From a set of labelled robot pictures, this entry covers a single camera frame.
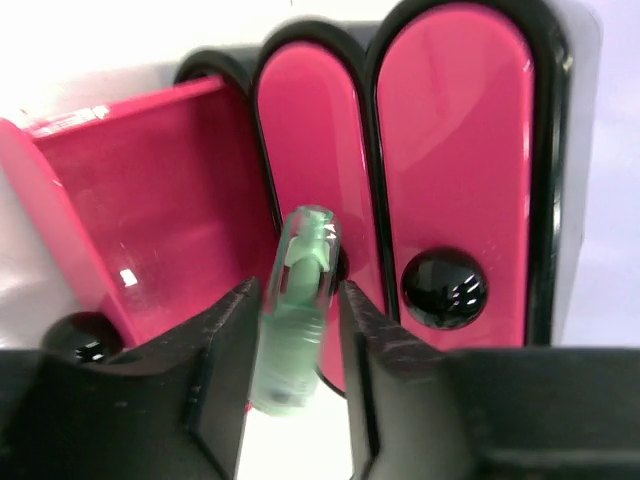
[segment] black border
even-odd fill
[[[222,75],[225,80],[248,94],[251,77],[233,57],[218,50],[197,50],[189,54],[178,67],[174,85],[189,82],[204,75]]]
[[[252,88],[250,92],[250,98],[253,104],[254,114],[257,119],[258,128],[260,129],[260,141],[262,142],[264,158],[268,164],[269,156],[266,146],[264,144],[264,137],[262,136],[262,129],[260,128],[260,115],[258,112],[258,89],[260,88],[260,77],[262,72],[271,59],[281,48],[291,45],[297,42],[308,42],[316,44],[321,48],[327,50],[330,54],[334,55],[344,66],[345,70],[351,76],[353,85],[358,95],[358,103],[360,106],[360,115],[362,119],[362,135],[363,145],[365,148],[365,156],[367,159],[367,168],[369,174],[369,191],[371,194],[371,203],[374,210],[374,221],[376,234],[378,236],[378,261],[380,262],[380,275],[383,282],[383,290],[385,297],[385,309],[389,312],[391,318],[399,318],[397,290],[395,282],[395,271],[393,268],[389,268],[388,259],[393,259],[393,253],[390,250],[391,239],[391,227],[388,220],[388,216],[385,217],[384,211],[388,211],[386,205],[386,189],[384,180],[380,181],[376,175],[377,162],[371,162],[374,158],[371,148],[375,145],[371,137],[370,120],[368,119],[370,109],[366,106],[364,95],[364,59],[365,51],[360,44],[348,33],[342,30],[340,27],[319,21],[319,20],[302,20],[295,23],[286,25],[277,30],[266,41],[264,47],[260,51],[258,57],[258,64],[254,73],[254,79],[252,82]],[[277,194],[275,189],[273,192],[273,202],[278,204]],[[324,376],[320,375],[320,378],[331,388],[334,392],[344,396],[344,392],[333,385]]]
[[[322,373],[322,368],[320,367],[320,365],[318,365],[318,368],[316,368],[316,375],[318,375],[318,378],[322,381],[322,383],[324,383],[329,388],[329,390],[331,390],[333,393],[335,393],[336,395],[346,400],[347,392],[346,391],[343,392],[338,387],[336,387],[333,383],[331,383],[331,381],[327,377],[325,377],[324,373]]]
[[[379,122],[376,106],[377,78],[384,57],[395,38],[418,16],[458,2],[404,0],[380,25],[367,51],[364,82],[371,106],[372,137],[377,148],[372,160],[382,170]],[[548,345],[557,276],[560,227],[554,215],[562,208],[566,126],[570,93],[569,44],[554,12],[542,0],[465,0],[490,8],[508,18],[527,40],[535,65],[534,126],[532,142],[531,204],[525,344]]]

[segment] black circular button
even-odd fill
[[[42,342],[44,350],[74,363],[102,363],[123,348],[120,335],[102,314],[79,312],[53,325]]]
[[[462,328],[487,302],[487,281],[476,262],[454,250],[423,252],[402,274],[404,301],[420,323],[440,330]]]

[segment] white background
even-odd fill
[[[0,116],[41,117],[167,87],[203,45],[261,42],[299,15],[381,19],[394,0],[5,0]],[[640,345],[640,2],[590,0],[605,29],[587,236],[564,344]],[[0,347],[34,346],[75,300],[0,172]],[[241,480],[347,480],[343,401],[296,421],[252,414]]]

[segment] translucent plastic tube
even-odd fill
[[[299,207],[282,232],[260,319],[253,407],[284,416],[313,395],[340,249],[332,212]]]

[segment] pink panel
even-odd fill
[[[258,85],[258,111],[283,215],[317,204],[337,214],[349,279],[383,308],[360,107],[351,77],[328,51],[294,43],[274,54]],[[322,369],[344,389],[337,295]]]
[[[0,165],[88,310],[144,343],[252,275],[277,238],[247,100],[210,78],[21,132]]]
[[[459,330],[401,321],[443,349],[522,345],[527,279],[534,72],[504,17],[457,4],[423,14],[390,46],[377,102],[398,286],[436,247],[467,252],[489,297]]]

